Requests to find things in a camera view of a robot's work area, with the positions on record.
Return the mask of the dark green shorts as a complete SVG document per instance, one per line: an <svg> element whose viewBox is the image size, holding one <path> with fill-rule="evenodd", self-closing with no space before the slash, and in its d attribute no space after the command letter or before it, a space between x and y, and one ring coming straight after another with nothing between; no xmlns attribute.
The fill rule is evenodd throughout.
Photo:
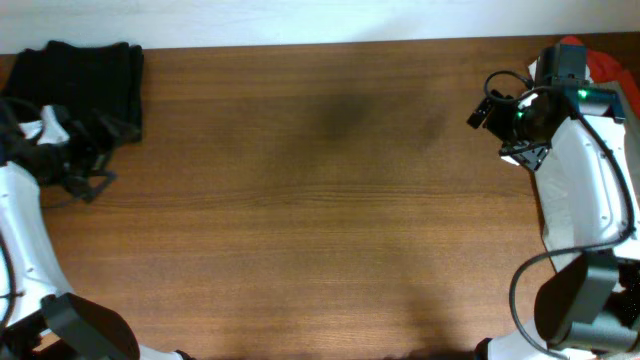
<svg viewBox="0 0 640 360"><path fill-rule="evenodd" d="M17 55L2 94L38 106L62 105L91 125L103 116L114 119L125 125L124 140L137 143L143 138L143 67L139 45L76 47L51 40Z"/></svg>

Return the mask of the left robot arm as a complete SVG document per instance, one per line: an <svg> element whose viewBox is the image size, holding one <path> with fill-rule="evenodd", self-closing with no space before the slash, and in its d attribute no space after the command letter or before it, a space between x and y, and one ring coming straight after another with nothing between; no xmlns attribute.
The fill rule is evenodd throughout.
<svg viewBox="0 0 640 360"><path fill-rule="evenodd" d="M44 224L41 190L91 202L116 178L113 151L140 134L99 112L1 100L1 356L4 359L185 359L138 342L117 312L77 295Z"/></svg>

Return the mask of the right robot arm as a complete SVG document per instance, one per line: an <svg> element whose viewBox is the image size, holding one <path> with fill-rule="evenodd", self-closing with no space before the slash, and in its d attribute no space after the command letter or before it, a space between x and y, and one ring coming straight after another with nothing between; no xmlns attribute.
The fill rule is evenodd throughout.
<svg viewBox="0 0 640 360"><path fill-rule="evenodd" d="M487 338L478 359L605 359L639 352L639 202L625 149L628 113L619 90L595 84L588 51L541 51L525 91L484 87L468 118L500 140L500 157L534 177L544 257L554 275L530 321Z"/></svg>

